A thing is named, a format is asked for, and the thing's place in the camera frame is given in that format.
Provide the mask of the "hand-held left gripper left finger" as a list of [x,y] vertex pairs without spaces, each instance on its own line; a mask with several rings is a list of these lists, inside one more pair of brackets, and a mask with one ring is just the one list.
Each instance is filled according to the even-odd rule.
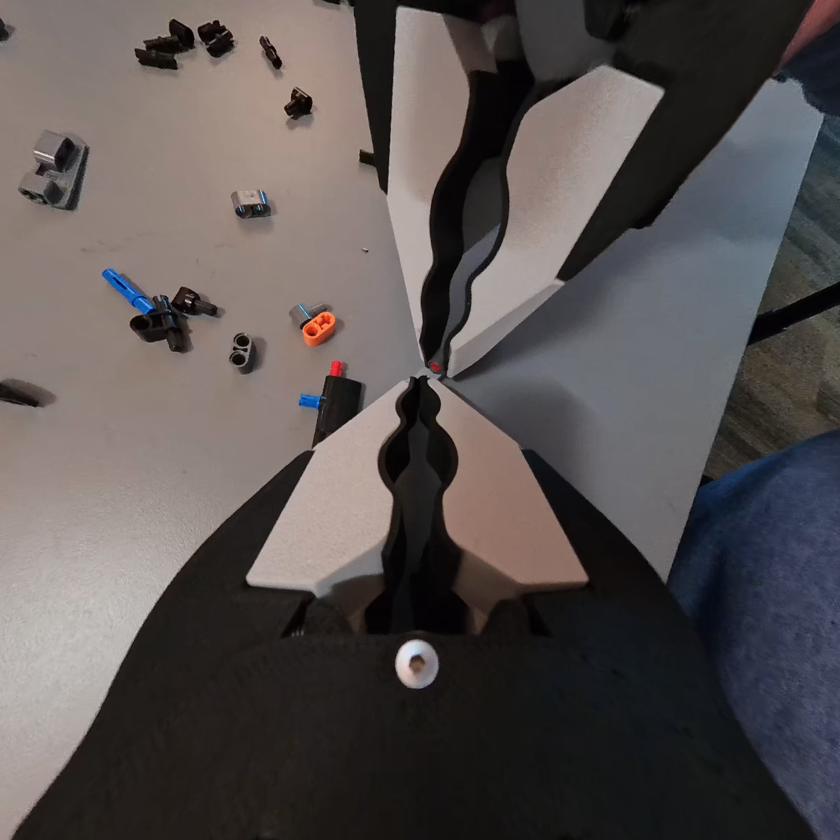
[[315,446],[248,585],[310,593],[361,631],[364,611],[384,589],[382,549],[392,521],[380,452],[400,426],[397,402],[415,382],[399,382]]

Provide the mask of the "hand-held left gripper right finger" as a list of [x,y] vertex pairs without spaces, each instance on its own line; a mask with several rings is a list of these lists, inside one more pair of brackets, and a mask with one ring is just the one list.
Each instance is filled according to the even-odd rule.
[[461,550],[454,591],[467,604],[474,630],[483,628],[499,602],[587,585],[518,444],[446,385],[429,385],[440,401],[437,423],[457,455],[443,515]]

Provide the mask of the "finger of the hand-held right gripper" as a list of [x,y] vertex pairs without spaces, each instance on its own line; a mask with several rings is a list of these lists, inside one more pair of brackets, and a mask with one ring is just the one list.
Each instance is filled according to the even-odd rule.
[[564,286],[560,269],[664,94],[599,66],[524,113],[490,167],[499,219],[483,223],[455,271],[445,376],[465,372]]
[[512,5],[472,20],[398,6],[386,201],[418,347],[439,359],[465,252],[463,212],[474,174],[492,156],[499,64],[519,69]]

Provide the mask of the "black lego cylinder assembly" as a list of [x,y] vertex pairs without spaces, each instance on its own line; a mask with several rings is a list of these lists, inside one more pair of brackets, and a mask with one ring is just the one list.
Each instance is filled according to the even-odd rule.
[[313,448],[354,419],[361,409],[363,385],[346,377],[343,371],[343,362],[333,360],[321,394],[300,394],[298,398],[299,407],[318,411],[311,441]]

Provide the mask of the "black lego elbow piece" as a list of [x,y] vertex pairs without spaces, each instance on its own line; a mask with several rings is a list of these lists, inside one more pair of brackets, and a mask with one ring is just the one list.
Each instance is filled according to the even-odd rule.
[[203,299],[196,291],[189,287],[180,287],[171,299],[171,306],[186,316],[207,316],[215,318],[218,315],[217,306]]

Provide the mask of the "person's right forearm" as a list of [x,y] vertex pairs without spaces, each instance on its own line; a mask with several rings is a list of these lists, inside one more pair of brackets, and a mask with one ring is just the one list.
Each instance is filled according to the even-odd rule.
[[790,44],[773,74],[776,81],[796,81],[803,88],[831,87],[834,82],[824,82],[827,74],[835,76],[838,63],[839,2],[813,1],[803,17]]

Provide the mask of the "black lego connector block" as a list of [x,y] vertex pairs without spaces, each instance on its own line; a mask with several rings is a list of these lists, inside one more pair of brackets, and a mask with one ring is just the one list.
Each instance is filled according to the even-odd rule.
[[196,33],[207,54],[214,59],[223,58],[235,48],[235,37],[218,19],[199,25]]

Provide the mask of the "black lego cross connector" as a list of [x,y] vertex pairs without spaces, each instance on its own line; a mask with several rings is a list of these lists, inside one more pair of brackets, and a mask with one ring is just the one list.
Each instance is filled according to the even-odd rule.
[[183,354],[192,345],[188,339],[186,315],[166,296],[153,296],[152,309],[129,321],[131,331],[147,343],[165,342],[171,352]]

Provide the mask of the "blue lego axle pin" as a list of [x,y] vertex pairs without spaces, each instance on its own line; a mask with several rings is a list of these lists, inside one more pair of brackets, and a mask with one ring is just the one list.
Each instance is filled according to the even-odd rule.
[[152,300],[141,289],[136,287],[129,278],[121,275],[117,270],[111,268],[105,269],[101,273],[101,276],[112,289],[117,291],[132,308],[141,314],[147,315],[155,310],[155,305]]

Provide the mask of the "black curved lego blade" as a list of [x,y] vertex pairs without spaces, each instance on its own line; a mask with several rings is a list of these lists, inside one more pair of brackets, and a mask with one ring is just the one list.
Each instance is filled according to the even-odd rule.
[[56,395],[39,385],[15,379],[1,380],[1,403],[43,408],[52,405]]

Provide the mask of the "black metal rod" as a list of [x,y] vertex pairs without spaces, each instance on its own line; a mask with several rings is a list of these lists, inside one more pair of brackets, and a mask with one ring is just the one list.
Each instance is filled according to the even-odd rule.
[[747,346],[765,341],[800,322],[837,308],[839,287],[840,283],[835,282],[789,305],[758,315],[752,326]]

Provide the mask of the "person's blue-clothed body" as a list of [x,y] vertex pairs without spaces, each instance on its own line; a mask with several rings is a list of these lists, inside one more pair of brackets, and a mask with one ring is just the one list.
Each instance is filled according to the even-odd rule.
[[668,588],[763,763],[839,838],[839,432],[699,488]]

